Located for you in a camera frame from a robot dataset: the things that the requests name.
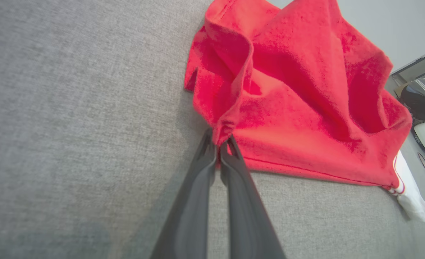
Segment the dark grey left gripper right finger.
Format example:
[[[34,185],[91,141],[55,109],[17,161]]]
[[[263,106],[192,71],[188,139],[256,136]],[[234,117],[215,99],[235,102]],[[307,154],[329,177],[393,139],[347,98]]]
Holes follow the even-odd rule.
[[[220,146],[220,167],[228,190],[230,258],[286,258],[234,136]]]

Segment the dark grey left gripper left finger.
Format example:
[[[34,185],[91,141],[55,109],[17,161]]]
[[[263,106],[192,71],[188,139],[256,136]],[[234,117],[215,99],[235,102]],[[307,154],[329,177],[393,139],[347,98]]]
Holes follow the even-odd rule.
[[[214,183],[217,146],[209,128],[199,143],[152,259],[206,259],[210,187]]]

